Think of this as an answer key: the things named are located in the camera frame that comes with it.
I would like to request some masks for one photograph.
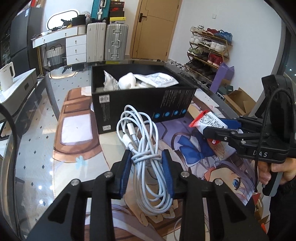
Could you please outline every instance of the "metal screw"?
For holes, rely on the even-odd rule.
[[[72,181],[71,181],[71,185],[72,186],[76,186],[76,185],[78,185],[79,184],[79,180],[78,179],[73,179]]]
[[[105,173],[104,173],[104,176],[105,176],[106,178],[112,177],[112,176],[113,176],[113,172],[105,172]]]
[[[215,179],[215,184],[221,186],[223,184],[223,181],[221,179]]]
[[[181,176],[182,177],[189,177],[189,172],[186,172],[186,171],[183,171],[183,172],[181,172]]]

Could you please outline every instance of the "wooden door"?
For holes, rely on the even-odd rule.
[[[132,58],[166,60],[180,0],[142,0]]]

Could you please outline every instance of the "red and white package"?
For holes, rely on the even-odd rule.
[[[204,110],[201,112],[198,117],[196,117],[195,120],[189,125],[189,127],[196,127],[201,134],[203,134],[203,130],[207,126],[228,129],[228,126],[209,110]],[[220,142],[216,140],[211,141],[213,144]]]

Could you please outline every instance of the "silver suitcase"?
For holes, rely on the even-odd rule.
[[[105,40],[105,60],[124,60],[128,25],[113,23],[107,26]]]
[[[86,31],[86,61],[104,60],[106,23],[89,23]]]

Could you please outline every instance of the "blue shoe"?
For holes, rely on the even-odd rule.
[[[223,38],[227,40],[229,44],[232,44],[232,34],[228,32],[224,32],[223,30],[220,30],[218,33],[214,34],[216,37]]]

